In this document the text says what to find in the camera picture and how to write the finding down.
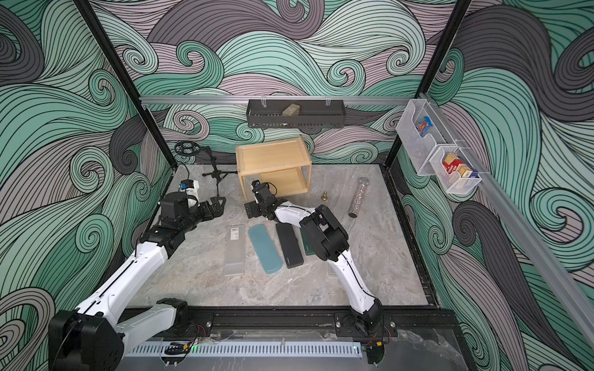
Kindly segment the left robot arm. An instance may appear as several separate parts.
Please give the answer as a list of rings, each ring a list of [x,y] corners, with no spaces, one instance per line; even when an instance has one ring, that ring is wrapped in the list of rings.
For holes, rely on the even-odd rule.
[[[48,327],[51,370],[114,370],[134,348],[161,332],[190,328],[186,301],[165,298],[132,318],[120,320],[148,279],[173,256],[201,222],[224,214],[226,199],[201,202],[194,190],[166,194],[159,221],[139,239],[125,262],[71,311],[61,310]]]

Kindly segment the dark green pencil case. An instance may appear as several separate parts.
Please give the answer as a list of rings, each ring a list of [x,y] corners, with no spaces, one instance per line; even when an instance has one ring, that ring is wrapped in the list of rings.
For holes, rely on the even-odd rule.
[[[301,229],[300,234],[301,234],[301,238],[302,238],[302,242],[303,242],[303,250],[305,252],[305,255],[306,256],[315,255],[316,253],[315,253],[311,243],[309,242],[306,231],[304,229]]]

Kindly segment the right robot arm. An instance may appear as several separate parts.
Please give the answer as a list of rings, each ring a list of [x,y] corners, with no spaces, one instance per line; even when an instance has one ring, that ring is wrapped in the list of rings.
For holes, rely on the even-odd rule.
[[[264,217],[276,223],[282,247],[299,247],[295,228],[300,228],[314,254],[329,264],[346,292],[356,329],[365,336],[382,329],[383,304],[372,295],[357,270],[346,229],[325,205],[307,208],[278,198],[269,182],[252,182],[255,200],[246,203],[248,218]]]

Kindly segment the black pencil case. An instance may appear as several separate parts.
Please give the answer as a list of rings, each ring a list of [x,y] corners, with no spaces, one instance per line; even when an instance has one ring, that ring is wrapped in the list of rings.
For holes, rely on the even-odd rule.
[[[292,269],[303,265],[303,255],[299,248],[299,243],[293,226],[291,224],[279,223],[276,224],[275,229],[278,234],[287,268]]]

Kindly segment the translucent case with barcode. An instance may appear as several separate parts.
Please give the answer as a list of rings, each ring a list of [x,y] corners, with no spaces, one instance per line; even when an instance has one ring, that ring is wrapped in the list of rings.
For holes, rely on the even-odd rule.
[[[244,225],[229,226],[224,251],[224,275],[234,277],[244,273]]]

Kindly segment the light blue pencil case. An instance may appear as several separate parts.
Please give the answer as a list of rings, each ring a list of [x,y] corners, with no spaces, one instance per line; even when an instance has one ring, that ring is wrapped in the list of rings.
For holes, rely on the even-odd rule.
[[[282,268],[282,261],[275,244],[263,224],[257,224],[248,230],[248,236],[267,275],[273,275]]]

